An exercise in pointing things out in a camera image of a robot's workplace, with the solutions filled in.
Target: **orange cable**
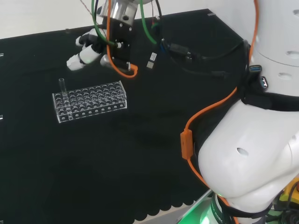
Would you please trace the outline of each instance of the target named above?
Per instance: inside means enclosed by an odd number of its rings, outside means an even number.
[[[250,52],[249,52],[249,61],[251,60],[252,54],[253,54],[253,48],[254,48],[254,44],[256,42],[256,36],[257,36],[257,31],[258,31],[258,23],[259,23],[259,7],[258,7],[258,0],[254,0],[254,4],[255,4],[255,9],[256,9],[256,24],[255,24],[255,29],[254,29],[254,34],[253,34],[253,39],[252,39],[252,43],[251,43],[251,48],[250,48]],[[230,95],[228,95],[226,98],[224,98],[223,100],[214,103],[204,109],[202,109],[201,111],[199,111],[198,113],[196,113],[195,115],[193,115],[187,122],[186,127],[184,132],[181,134],[181,142],[182,142],[182,154],[183,156],[187,156],[189,157],[187,159],[188,164],[191,168],[191,170],[196,174],[196,176],[209,188],[208,184],[206,183],[206,181],[203,179],[203,177],[197,172],[197,170],[195,169],[195,167],[193,166],[192,162],[191,162],[191,156],[193,154],[193,149],[189,149],[188,151],[188,147],[190,148],[190,143],[193,142],[192,140],[192,132],[191,130],[189,130],[189,126],[190,124],[200,115],[202,115],[204,112],[207,112],[215,107],[220,106],[221,104],[223,104],[224,102],[226,102],[228,99],[230,99],[237,91],[237,87],[235,87],[235,89],[231,92]],[[230,206],[228,201],[217,195],[227,206]],[[239,221],[236,217],[234,217],[234,221],[236,224],[239,224]]]
[[[110,38],[110,16],[111,16],[111,0],[108,0],[108,16],[107,16],[107,41],[109,41]],[[110,54],[110,47],[109,45],[107,45],[107,54],[108,54],[108,59],[109,62],[112,66],[112,68],[117,71],[118,74],[120,74],[121,76],[124,76],[125,78],[134,78],[137,75],[138,72],[138,67],[134,64],[131,64],[131,70],[134,71],[134,74],[129,76],[123,72],[121,72],[113,63],[112,59],[111,59],[111,54]]]

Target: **robot finger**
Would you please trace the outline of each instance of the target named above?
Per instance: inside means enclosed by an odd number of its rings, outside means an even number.
[[[84,68],[87,64],[94,62],[98,59],[102,52],[105,50],[105,45],[101,44],[100,41],[87,46],[79,54],[71,57],[67,62],[67,67],[74,71]]]
[[[83,45],[85,44],[86,40],[88,40],[88,38],[89,38],[89,33],[90,32],[87,32],[87,33],[83,34],[82,36],[80,36],[80,37],[78,37],[76,39],[76,45],[78,47],[83,47]]]
[[[99,26],[100,32],[102,33],[102,35],[104,35],[106,37],[107,30],[102,29],[101,26],[102,25]],[[98,39],[99,39],[98,34],[97,34],[96,30],[93,28],[91,31],[89,31],[89,32],[85,33],[84,35],[82,35],[81,37],[77,38],[76,45],[82,47],[82,49],[85,49],[89,45],[96,43]]]

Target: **green cable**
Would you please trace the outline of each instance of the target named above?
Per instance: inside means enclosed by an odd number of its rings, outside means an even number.
[[[98,25],[97,25],[97,20],[96,18],[94,17],[94,0],[92,0],[92,16],[93,16],[93,23],[94,23],[94,28],[95,28],[95,31],[97,32],[98,36],[105,42],[107,42],[108,44],[110,45],[115,45],[114,42],[112,41],[107,41],[107,39],[102,35]]]
[[[144,10],[143,10],[143,1],[140,0],[140,11],[141,11],[141,20],[142,20],[142,25],[143,25],[143,29],[144,32],[146,34],[146,36],[148,37],[148,39],[153,43],[153,44],[157,44],[157,42],[154,40],[154,38],[151,37],[148,28],[146,27],[146,23],[145,23],[145,18],[144,18]]]
[[[151,29],[153,29],[153,28],[155,28],[155,27],[157,27],[157,26],[159,26],[160,24],[158,23],[158,22],[156,22],[156,23],[154,23],[152,26],[151,26]]]

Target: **black fabric surface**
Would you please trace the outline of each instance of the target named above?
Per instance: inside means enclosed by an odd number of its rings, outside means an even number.
[[[241,41],[208,13],[165,16],[165,38],[203,56]],[[182,72],[163,52],[150,70],[146,64],[155,48],[140,20],[134,28],[134,80],[99,63],[79,72],[67,69],[66,61],[80,51],[76,38],[91,27],[0,40],[5,224],[129,224],[172,205],[192,204],[206,192],[181,157],[180,133],[193,114],[234,89],[244,70],[243,49],[197,67],[231,72],[225,80]],[[59,78],[68,90],[121,80],[128,109],[58,124],[51,94],[59,92]]]

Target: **test tube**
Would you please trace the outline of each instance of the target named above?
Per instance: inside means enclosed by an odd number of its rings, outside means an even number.
[[[62,95],[64,97],[67,96],[67,92],[66,92],[66,87],[65,87],[65,83],[64,83],[64,78],[60,78],[59,79],[59,86],[60,86],[60,90],[62,92]]]

